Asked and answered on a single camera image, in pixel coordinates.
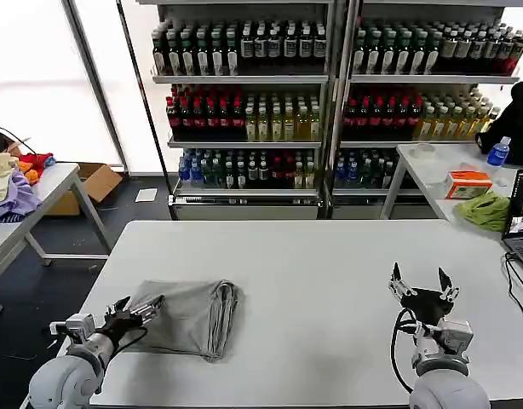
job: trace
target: white folding table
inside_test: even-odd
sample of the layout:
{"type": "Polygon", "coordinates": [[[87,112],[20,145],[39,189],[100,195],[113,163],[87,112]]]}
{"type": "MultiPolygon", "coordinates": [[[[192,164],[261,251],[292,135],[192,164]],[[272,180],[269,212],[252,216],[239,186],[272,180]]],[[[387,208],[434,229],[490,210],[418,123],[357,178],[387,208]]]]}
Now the white folding table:
{"type": "MultiPolygon", "coordinates": [[[[485,235],[494,239],[501,237],[500,233],[488,233],[477,228],[470,222],[463,220],[455,214],[455,207],[464,200],[444,199],[445,192],[442,191],[441,182],[445,180],[447,172],[462,170],[465,166],[486,171],[486,156],[480,153],[480,149],[474,143],[450,143],[433,144],[435,155],[432,158],[415,158],[411,153],[417,145],[403,144],[397,146],[399,162],[394,172],[394,178],[388,189],[388,195],[381,210],[381,219],[388,219],[392,213],[399,187],[404,180],[405,172],[409,172],[418,185],[422,195],[426,198],[434,213],[440,219],[452,223],[462,230],[485,235]]],[[[515,175],[518,167],[504,166],[497,171],[494,180],[503,182],[505,186],[494,184],[491,190],[510,196],[514,186],[515,175]]]]}
{"type": "Polygon", "coordinates": [[[83,188],[78,178],[78,164],[54,164],[44,170],[40,181],[32,187],[33,192],[42,200],[28,217],[19,223],[0,223],[0,275],[20,254],[27,244],[31,245],[45,263],[54,259],[99,259],[106,260],[107,254],[113,247],[113,241],[102,224],[91,199],[83,188]],[[92,223],[99,241],[103,245],[106,255],[76,255],[76,254],[47,254],[40,244],[32,237],[31,229],[40,221],[44,213],[48,211],[62,196],[64,192],[72,189],[83,213],[92,223]]]}
{"type": "MultiPolygon", "coordinates": [[[[491,400],[523,398],[523,318],[502,255],[494,240],[442,220],[131,222],[81,308],[98,325],[106,306],[144,279],[229,279],[244,296],[222,361],[126,350],[91,405],[405,404],[389,359],[401,309],[388,289],[394,262],[413,286],[438,289],[438,267],[451,276],[461,289],[452,316],[474,329],[471,376],[491,400]]],[[[399,336],[409,384],[414,348],[399,336]]]]}

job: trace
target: metal shelf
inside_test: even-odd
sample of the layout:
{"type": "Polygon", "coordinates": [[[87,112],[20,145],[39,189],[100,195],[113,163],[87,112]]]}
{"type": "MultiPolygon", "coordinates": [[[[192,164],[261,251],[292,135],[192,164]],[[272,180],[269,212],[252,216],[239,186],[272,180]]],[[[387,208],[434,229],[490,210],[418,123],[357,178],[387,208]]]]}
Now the metal shelf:
{"type": "Polygon", "coordinates": [[[353,74],[354,84],[515,84],[519,77],[492,75],[366,75],[353,74]]]}
{"type": "Polygon", "coordinates": [[[208,189],[178,187],[175,196],[190,198],[310,198],[317,199],[316,189],[208,189]]]}
{"type": "Polygon", "coordinates": [[[136,0],[138,4],[191,5],[191,4],[330,4],[333,0],[136,0]]]}
{"type": "MultiPolygon", "coordinates": [[[[343,196],[381,196],[385,197],[388,189],[362,189],[362,188],[338,188],[333,189],[333,195],[343,196]]],[[[398,196],[422,196],[418,189],[402,189],[398,191],[398,196]]]]}
{"type": "Polygon", "coordinates": [[[155,75],[156,84],[326,84],[328,75],[155,75]]]}
{"type": "Polygon", "coordinates": [[[318,149],[322,142],[311,141],[237,141],[237,142],[208,142],[208,141],[175,141],[173,137],[167,142],[169,147],[183,149],[318,149]]]}
{"type": "Polygon", "coordinates": [[[351,147],[397,147],[417,143],[474,143],[474,141],[341,141],[340,148],[351,147]]]}
{"type": "Polygon", "coordinates": [[[523,0],[364,0],[364,4],[523,7],[523,0]]]}

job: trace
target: laptop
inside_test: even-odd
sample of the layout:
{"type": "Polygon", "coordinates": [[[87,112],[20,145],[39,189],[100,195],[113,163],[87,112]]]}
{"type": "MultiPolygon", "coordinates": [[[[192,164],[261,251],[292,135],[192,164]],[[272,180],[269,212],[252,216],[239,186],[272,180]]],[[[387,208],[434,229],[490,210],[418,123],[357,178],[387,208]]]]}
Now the laptop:
{"type": "Polygon", "coordinates": [[[502,240],[523,262],[523,170],[517,171],[502,240]]]}

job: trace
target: green cloth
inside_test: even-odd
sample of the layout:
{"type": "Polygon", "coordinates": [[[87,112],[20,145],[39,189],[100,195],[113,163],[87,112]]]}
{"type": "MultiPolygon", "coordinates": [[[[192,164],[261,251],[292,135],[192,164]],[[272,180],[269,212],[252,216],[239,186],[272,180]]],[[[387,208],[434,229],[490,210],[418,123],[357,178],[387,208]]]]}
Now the green cloth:
{"type": "Polygon", "coordinates": [[[457,206],[458,213],[484,230],[503,232],[508,220],[509,199],[488,192],[457,206]]]}

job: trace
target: gray cloth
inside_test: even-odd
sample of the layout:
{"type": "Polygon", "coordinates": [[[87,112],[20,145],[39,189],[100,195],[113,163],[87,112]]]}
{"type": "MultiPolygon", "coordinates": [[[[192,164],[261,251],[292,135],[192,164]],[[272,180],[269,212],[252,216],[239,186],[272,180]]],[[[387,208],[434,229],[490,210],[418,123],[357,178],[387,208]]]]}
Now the gray cloth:
{"type": "MultiPolygon", "coordinates": [[[[229,281],[170,283],[144,281],[131,300],[135,305],[164,295],[158,317],[133,347],[167,354],[200,355],[209,362],[223,357],[238,301],[238,288],[229,281]]],[[[138,335],[131,333],[130,339],[138,335]]]]}

